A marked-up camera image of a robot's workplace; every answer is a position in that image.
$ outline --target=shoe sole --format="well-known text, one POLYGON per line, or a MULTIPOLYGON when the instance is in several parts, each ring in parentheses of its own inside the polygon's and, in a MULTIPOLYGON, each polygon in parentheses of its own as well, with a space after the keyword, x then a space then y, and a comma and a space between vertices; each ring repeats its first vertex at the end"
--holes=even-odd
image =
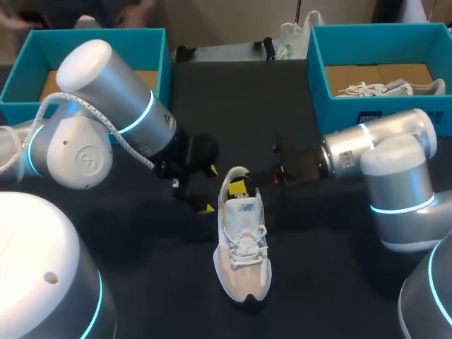
MULTIPOLYGON (((220 274, 220 270, 219 270, 219 265, 218 265, 218 247, 215 249, 215 251, 213 252, 213 265, 215 266, 215 272, 217 273, 218 276, 218 280, 220 281, 220 284, 223 287, 223 290, 226 292, 226 294, 229 296, 229 298, 231 298, 232 300, 234 300, 235 302, 242 304, 243 302, 239 302, 237 301, 233 296, 232 293, 228 290, 226 284, 224 283, 222 276, 220 274)), ((268 276, 268 288, 266 290, 265 296, 262 300, 258 300, 259 303, 263 302, 268 294, 268 291, 270 290, 270 286, 271 286, 271 276, 272 276, 272 272, 271 272, 271 262, 270 259, 267 259, 267 276, 268 276)))

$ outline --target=yellow tag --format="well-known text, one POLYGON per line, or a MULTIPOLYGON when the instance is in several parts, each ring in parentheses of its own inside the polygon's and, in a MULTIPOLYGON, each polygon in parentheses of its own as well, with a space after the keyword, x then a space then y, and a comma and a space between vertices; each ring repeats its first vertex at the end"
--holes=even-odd
POLYGON ((236 196, 237 194, 247 194, 245 181, 240 180, 239 182, 232 182, 229 184, 227 190, 231 196, 236 196))
POLYGON ((207 213, 212 213, 215 212, 215 210, 213 209, 213 207, 209 204, 207 204, 206 209, 202 210, 201 212, 199 212, 200 214, 207 214, 207 213))
POLYGON ((214 165, 211 165, 211 166, 210 166, 210 169, 211 169, 212 172, 214 172, 214 173, 217 175, 217 177, 218 177, 218 172, 217 172, 217 169, 215 168, 215 166, 214 166, 214 165))

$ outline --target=plastic bag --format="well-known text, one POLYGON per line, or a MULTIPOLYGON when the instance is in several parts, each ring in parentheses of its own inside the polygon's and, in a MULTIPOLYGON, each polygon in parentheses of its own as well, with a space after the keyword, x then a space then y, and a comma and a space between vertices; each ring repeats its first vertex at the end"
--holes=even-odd
POLYGON ((295 23, 282 24, 276 59, 305 59, 308 52, 311 27, 315 25, 325 25, 325 21, 318 11, 309 12, 302 28, 295 23))

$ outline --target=teal box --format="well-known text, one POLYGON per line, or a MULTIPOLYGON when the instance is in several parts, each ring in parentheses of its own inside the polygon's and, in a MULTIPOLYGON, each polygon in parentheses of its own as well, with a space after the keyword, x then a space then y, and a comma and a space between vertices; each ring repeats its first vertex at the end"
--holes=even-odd
MULTIPOLYGON (((155 96, 168 106, 171 61, 164 29, 33 30, 27 37, 0 95, 10 125, 35 118, 49 71, 56 70, 77 46, 93 39, 108 42, 134 70, 158 71, 155 96)), ((51 104, 50 117, 58 104, 51 104)))
POLYGON ((442 23, 316 26, 309 41, 307 73, 321 134, 353 126, 363 115, 384 117, 420 108, 440 136, 452 136, 452 35, 442 23), (325 66, 375 64, 426 64, 434 80, 446 82, 446 95, 331 95, 325 66))

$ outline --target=robotic arm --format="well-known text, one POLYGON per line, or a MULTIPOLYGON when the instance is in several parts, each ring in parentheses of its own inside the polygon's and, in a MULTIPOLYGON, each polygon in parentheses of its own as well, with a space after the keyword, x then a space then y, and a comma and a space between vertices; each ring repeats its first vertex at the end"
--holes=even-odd
POLYGON ((189 135, 109 44, 91 40, 71 52, 56 81, 65 93, 50 95, 34 121, 0 131, 1 179, 51 177, 73 189, 99 184, 112 166, 109 134, 160 179, 172 179, 174 196, 197 212, 213 210, 189 187, 192 174, 218 174, 218 145, 208 134, 189 135), (61 104, 42 119, 51 101, 61 104), (22 159, 18 143, 25 144, 22 159))
POLYGON ((420 109, 328 134, 305 152, 280 138, 276 150, 282 161, 272 175, 251 173, 252 181, 300 185, 363 174, 381 242, 392 251, 431 249, 452 229, 452 191, 433 192, 427 159, 436 134, 420 109))

